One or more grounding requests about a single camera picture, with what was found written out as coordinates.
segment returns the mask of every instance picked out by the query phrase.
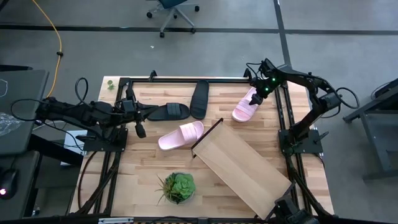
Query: computer mouse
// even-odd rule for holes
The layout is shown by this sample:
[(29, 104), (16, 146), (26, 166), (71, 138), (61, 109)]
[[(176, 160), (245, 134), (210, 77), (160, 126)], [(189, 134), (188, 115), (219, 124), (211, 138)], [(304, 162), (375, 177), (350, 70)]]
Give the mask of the computer mouse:
[(0, 176), (0, 198), (10, 199), (17, 192), (18, 170), (5, 170)]

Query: office chair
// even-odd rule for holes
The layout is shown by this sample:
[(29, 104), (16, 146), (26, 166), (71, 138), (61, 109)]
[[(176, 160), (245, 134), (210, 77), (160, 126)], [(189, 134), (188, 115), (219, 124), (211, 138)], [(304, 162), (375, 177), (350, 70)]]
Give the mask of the office chair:
[(166, 21), (164, 21), (162, 27), (160, 28), (160, 38), (164, 38), (164, 32), (163, 30), (166, 28), (167, 24), (170, 22), (172, 16), (174, 16), (174, 19), (177, 18), (177, 14), (182, 16), (182, 19), (185, 20), (185, 22), (189, 23), (192, 28), (191, 28), (191, 33), (194, 34), (197, 30), (195, 29), (194, 23), (179, 9), (180, 6), (195, 6), (195, 12), (199, 11), (199, 6), (197, 4), (193, 3), (185, 3), (182, 4), (183, 2), (186, 2), (187, 0), (157, 0), (159, 4), (149, 10), (147, 12), (147, 17), (150, 19), (152, 18), (152, 13), (155, 13), (157, 11), (163, 11), (163, 10), (169, 10), (170, 13), (166, 18)]

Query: yellow cable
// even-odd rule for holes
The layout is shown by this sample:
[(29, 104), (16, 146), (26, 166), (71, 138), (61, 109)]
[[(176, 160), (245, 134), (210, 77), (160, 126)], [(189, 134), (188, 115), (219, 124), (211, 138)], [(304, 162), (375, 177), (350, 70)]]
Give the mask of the yellow cable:
[(55, 75), (54, 75), (54, 82), (52, 83), (51, 86), (51, 90), (48, 93), (47, 97), (49, 97), (51, 95), (51, 93), (54, 90), (54, 86), (55, 86), (55, 82), (57, 82), (57, 75), (58, 75), (58, 67), (60, 66), (60, 62), (61, 62), (61, 56), (62, 56), (62, 41), (61, 41), (61, 37), (60, 34), (57, 31), (57, 28), (55, 28), (54, 24), (52, 23), (51, 19), (46, 15), (46, 13), (43, 11), (43, 9), (36, 3), (35, 0), (32, 0), (32, 2), (40, 9), (40, 11), (42, 12), (42, 14), (45, 16), (45, 18), (51, 23), (51, 26), (54, 28), (54, 31), (57, 33), (58, 36), (58, 40), (60, 41), (60, 51), (58, 54), (58, 62), (57, 62), (57, 66), (55, 67)]

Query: wooden ramp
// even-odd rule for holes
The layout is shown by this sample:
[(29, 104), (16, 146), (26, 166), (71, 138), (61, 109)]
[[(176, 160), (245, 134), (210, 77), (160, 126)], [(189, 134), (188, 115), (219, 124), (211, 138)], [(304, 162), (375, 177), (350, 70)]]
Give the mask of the wooden ramp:
[(291, 185), (223, 122), (217, 123), (193, 152), (262, 219)]

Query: small plant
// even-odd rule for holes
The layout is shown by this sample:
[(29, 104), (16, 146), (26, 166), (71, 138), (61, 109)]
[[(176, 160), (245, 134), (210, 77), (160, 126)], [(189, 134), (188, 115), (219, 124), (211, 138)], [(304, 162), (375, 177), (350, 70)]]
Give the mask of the small plant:
[(191, 174), (172, 173), (164, 181), (160, 177), (158, 178), (162, 183), (161, 185), (159, 184), (162, 187), (159, 190), (163, 191), (163, 195), (157, 202), (158, 204), (163, 197), (179, 204), (189, 199), (196, 190)]
[(109, 89), (109, 90), (113, 90), (113, 89), (114, 89), (114, 85), (113, 85), (112, 80), (109, 80), (109, 81), (107, 82), (107, 84), (108, 84), (108, 89)]

